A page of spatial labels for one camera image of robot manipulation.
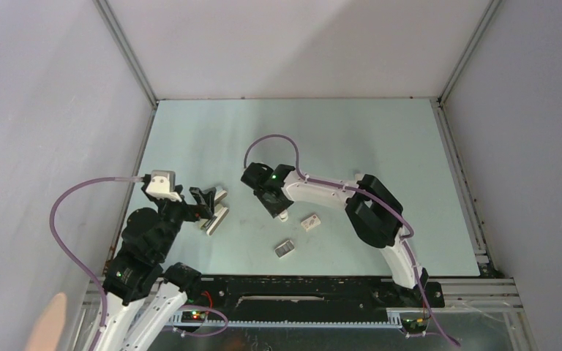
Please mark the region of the white staple box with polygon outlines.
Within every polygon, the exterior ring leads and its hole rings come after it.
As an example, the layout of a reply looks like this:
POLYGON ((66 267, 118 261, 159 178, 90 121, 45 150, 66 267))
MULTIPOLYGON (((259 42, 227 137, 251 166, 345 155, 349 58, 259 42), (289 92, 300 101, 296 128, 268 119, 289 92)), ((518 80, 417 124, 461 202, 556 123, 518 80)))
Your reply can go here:
POLYGON ((301 221, 301 227, 306 231, 309 232, 314 228, 321 225, 321 219, 317 214, 311 214, 310 216, 306 217, 301 221))

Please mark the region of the grey staple strip block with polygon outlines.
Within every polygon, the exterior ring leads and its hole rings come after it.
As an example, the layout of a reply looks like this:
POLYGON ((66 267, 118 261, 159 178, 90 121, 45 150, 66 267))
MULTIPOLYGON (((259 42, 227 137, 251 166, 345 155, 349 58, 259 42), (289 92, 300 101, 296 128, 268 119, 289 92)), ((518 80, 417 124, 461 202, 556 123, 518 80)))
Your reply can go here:
POLYGON ((292 242, 292 240, 288 239, 286 241, 283 241, 281 244, 279 244, 275 249, 274 249, 274 253, 276 254, 276 256, 278 258, 283 258, 284 256, 290 254, 291 252, 293 252, 295 250, 295 245, 292 242))

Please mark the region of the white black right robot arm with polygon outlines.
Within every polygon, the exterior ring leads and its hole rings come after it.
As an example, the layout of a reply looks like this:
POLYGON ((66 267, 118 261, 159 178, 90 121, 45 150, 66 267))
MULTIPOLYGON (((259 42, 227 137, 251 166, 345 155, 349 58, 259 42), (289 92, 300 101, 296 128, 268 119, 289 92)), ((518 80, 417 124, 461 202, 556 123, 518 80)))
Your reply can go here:
POLYGON ((414 306, 425 297, 428 275, 408 244, 414 231, 402 216, 401 203, 377 177, 364 174, 355 181, 333 181, 301 173, 290 165, 272 168, 252 162, 244 169, 241 182, 274 218, 285 218, 297 202, 343 211, 358 238, 383 255, 399 301, 414 306))

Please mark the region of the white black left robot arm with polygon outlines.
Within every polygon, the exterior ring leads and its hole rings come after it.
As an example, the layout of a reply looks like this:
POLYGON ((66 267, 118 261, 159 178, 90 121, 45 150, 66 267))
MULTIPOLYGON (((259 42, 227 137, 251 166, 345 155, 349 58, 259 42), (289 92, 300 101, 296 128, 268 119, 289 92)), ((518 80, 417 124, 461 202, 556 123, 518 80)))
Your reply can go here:
POLYGON ((156 207, 127 218, 121 248, 101 284, 98 333, 86 342, 88 350, 147 350, 180 307, 201 298, 199 271, 184 263, 162 265, 185 222, 218 222, 216 201, 226 193, 191 187, 190 204, 181 185, 146 182, 141 191, 156 207))

